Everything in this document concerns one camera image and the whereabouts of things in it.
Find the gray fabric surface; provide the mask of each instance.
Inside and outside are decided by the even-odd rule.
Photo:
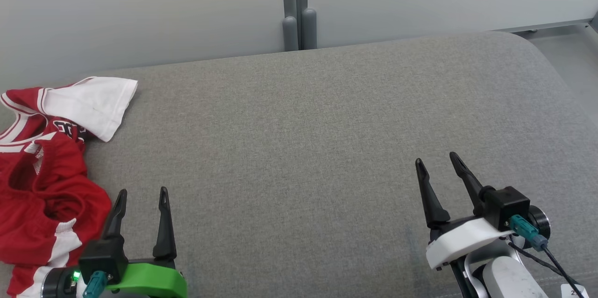
[[[549,216],[562,265],[598,292],[598,128],[543,55],[499,32],[120,70],[139,80],[90,177],[128,190],[129,258],[171,196],[190,297],[459,296],[430,270],[414,161],[470,215],[456,151],[483,184]],[[9,124],[9,117],[2,119]],[[550,296],[565,283],[534,263]],[[6,286],[8,267],[2,267]]]

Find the red jersey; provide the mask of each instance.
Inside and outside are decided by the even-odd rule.
[[[85,140],[112,138],[136,87],[90,77],[0,96],[15,113],[0,134],[0,260],[15,265],[10,296],[40,297],[49,270],[77,264],[98,238],[111,200],[87,178]]]

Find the metal frame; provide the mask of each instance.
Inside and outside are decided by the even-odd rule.
[[[315,49],[318,46],[315,9],[307,7],[307,0],[284,0],[284,7],[285,51]]]
[[[553,27],[562,27],[562,26],[571,26],[577,25],[581,23],[590,23],[592,24],[592,18],[587,19],[579,19],[578,21],[562,21],[562,22],[554,22],[554,23],[544,23],[541,25],[531,25],[531,26],[521,26],[521,27],[514,27],[514,28],[503,28],[503,29],[496,29],[497,32],[507,32],[507,33],[515,33],[515,32],[523,32],[525,30],[534,30],[534,29],[543,29],[543,28],[553,28]]]
[[[285,51],[299,50],[299,19],[297,15],[297,0],[283,0],[285,18],[282,21],[282,31],[285,40]]]
[[[596,12],[596,15],[594,15],[594,18],[592,18],[589,24],[596,32],[598,32],[598,12]]]

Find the black cable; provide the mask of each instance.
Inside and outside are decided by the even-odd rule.
[[[555,264],[557,269],[562,273],[562,276],[564,277],[564,279],[566,279],[567,283],[569,283],[569,285],[571,285],[571,289],[573,289],[575,291],[575,293],[577,294],[578,297],[583,298],[581,292],[579,292],[579,289],[577,289],[577,286],[575,286],[575,284],[573,283],[573,279],[571,279],[571,277],[569,277],[569,275],[567,275],[567,273],[564,272],[564,270],[562,269],[562,266],[559,264],[559,262],[557,262],[555,256],[553,256],[553,253],[551,253],[550,250],[548,250],[547,245],[543,245],[542,250],[544,250],[544,253],[546,253],[548,255],[548,257],[550,258],[550,260],[553,261],[553,263]]]
[[[520,247],[517,247],[517,245],[515,245],[513,242],[509,242],[509,246],[515,250],[517,250],[518,253],[520,253],[521,255],[527,257],[527,258],[531,258],[532,260],[536,261],[536,263],[540,264],[541,266],[545,266],[546,268],[549,268],[550,270],[552,270],[554,273],[556,273],[559,276],[562,276],[562,273],[555,268],[555,266],[553,266],[552,264],[550,264],[549,262],[545,262],[543,260],[541,260],[540,258],[528,253],[527,251],[521,249]]]

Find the teal cable connector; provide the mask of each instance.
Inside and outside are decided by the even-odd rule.
[[[89,284],[83,291],[83,298],[99,298],[106,289],[108,277],[103,271],[96,271],[89,278]]]
[[[543,251],[548,246],[547,238],[540,235],[538,228],[532,226],[521,215],[513,215],[509,220],[509,225],[512,231],[529,241],[536,251]]]

